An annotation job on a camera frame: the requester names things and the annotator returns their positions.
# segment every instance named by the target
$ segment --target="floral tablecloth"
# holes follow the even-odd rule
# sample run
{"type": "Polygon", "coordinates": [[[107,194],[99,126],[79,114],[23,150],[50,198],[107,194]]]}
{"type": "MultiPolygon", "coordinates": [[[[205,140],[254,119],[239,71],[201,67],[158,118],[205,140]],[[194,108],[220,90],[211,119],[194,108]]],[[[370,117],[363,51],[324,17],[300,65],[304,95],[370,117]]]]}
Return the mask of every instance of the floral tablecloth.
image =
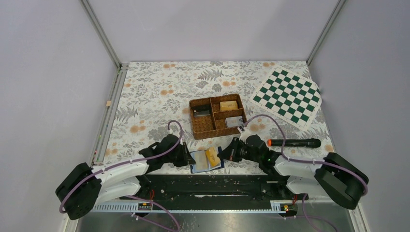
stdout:
{"type": "MultiPolygon", "coordinates": [[[[119,99],[104,163],[129,160],[141,156],[140,149],[160,141],[167,134],[167,122],[178,120],[185,131],[184,141],[190,151],[210,146],[224,149],[234,136],[195,140],[189,115],[189,101],[212,96],[238,93],[247,118],[267,111],[249,102],[255,88],[280,65],[310,78],[304,61],[285,62],[131,62],[119,99]]],[[[307,131],[277,118],[289,139],[319,138],[322,146],[311,148],[286,148],[290,156],[321,158],[333,151],[329,132],[321,110],[307,131]]],[[[171,127],[178,131],[176,125],[171,127]]],[[[248,128],[262,139],[280,139],[281,134],[268,118],[253,120],[248,128]]],[[[165,164],[153,174],[190,174],[190,167],[176,168],[165,164]]],[[[263,174],[258,164],[243,160],[235,163],[225,160],[225,168],[201,174],[263,174]]]]}

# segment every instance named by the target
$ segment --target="chessboard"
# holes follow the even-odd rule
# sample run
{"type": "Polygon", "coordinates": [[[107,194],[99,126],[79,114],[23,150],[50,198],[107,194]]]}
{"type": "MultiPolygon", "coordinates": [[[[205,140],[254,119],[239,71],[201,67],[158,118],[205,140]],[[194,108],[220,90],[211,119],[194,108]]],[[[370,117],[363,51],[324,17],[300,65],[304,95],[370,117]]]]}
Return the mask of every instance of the chessboard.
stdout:
{"type": "Polygon", "coordinates": [[[322,103],[320,91],[312,80],[276,67],[256,88],[250,101],[305,131],[322,103]]]}

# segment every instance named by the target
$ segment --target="microphone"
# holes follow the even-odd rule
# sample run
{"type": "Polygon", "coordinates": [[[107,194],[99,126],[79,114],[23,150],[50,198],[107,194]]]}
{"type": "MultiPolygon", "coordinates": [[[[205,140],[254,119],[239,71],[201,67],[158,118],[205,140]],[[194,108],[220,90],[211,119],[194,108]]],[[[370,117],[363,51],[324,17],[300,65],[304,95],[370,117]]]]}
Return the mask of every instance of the microphone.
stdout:
{"type": "MultiPolygon", "coordinates": [[[[282,146],[283,139],[268,139],[268,146],[282,146]]],[[[305,146],[318,148],[322,145],[319,139],[287,139],[285,146],[305,146]]]]}

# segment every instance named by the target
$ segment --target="wicker basket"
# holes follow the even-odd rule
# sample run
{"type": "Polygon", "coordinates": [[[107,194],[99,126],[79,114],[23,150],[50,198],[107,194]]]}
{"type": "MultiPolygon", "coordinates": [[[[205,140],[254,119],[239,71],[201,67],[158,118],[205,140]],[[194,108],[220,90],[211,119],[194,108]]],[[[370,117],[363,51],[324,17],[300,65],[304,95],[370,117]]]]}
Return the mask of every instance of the wicker basket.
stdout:
{"type": "Polygon", "coordinates": [[[239,134],[236,127],[227,128],[225,119],[227,117],[242,116],[246,122],[244,107],[239,94],[230,94],[212,98],[194,99],[190,101],[190,116],[192,121],[193,137],[195,139],[206,139],[231,134],[239,134]],[[220,102],[236,101],[237,110],[220,111],[220,102]],[[207,116],[194,117],[192,107],[199,105],[211,105],[211,114],[207,116]]]}

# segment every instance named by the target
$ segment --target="yellow note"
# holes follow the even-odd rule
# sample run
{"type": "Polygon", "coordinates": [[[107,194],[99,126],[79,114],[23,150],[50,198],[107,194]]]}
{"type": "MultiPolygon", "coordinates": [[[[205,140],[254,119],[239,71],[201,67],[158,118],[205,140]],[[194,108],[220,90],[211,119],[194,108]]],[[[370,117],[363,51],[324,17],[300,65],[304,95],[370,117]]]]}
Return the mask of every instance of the yellow note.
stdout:
{"type": "Polygon", "coordinates": [[[217,156],[215,148],[212,146],[205,151],[206,157],[208,157],[209,164],[211,167],[215,167],[220,163],[220,159],[217,156]]]}
{"type": "Polygon", "coordinates": [[[220,110],[236,110],[238,109],[238,103],[236,101],[221,101],[220,103],[220,110]]]}

